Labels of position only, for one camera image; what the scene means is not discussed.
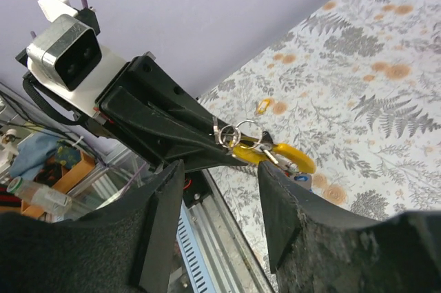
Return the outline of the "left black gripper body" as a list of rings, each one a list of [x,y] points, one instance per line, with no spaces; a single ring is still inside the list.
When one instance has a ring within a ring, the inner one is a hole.
[[[243,165],[216,144],[212,114],[148,56],[126,63],[96,105],[105,128],[151,165],[182,160],[187,171]]]

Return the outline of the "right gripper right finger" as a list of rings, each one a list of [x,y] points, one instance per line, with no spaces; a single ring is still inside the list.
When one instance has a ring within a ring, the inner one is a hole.
[[[258,166],[269,266],[281,292],[439,292],[440,213],[376,221]]]

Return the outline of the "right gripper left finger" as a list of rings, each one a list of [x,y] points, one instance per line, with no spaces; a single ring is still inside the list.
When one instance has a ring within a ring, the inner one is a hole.
[[[75,221],[1,215],[2,292],[166,292],[185,168]]]

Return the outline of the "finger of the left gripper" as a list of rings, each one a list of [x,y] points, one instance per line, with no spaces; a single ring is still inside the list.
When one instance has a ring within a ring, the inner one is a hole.
[[[187,171],[234,165],[234,158],[214,141],[213,115],[196,100],[148,101],[147,108],[153,114],[147,144],[160,160],[180,159]]]

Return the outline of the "key bunch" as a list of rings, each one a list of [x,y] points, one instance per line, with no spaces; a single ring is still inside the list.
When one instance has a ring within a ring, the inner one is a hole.
[[[242,125],[257,127],[258,136],[250,137],[240,131]],[[316,164],[304,152],[286,144],[274,143],[270,134],[253,120],[244,120],[236,125],[221,126],[213,118],[214,141],[228,150],[228,154],[247,165],[258,166],[262,161],[269,161],[283,171],[294,183],[312,191],[312,174]]]

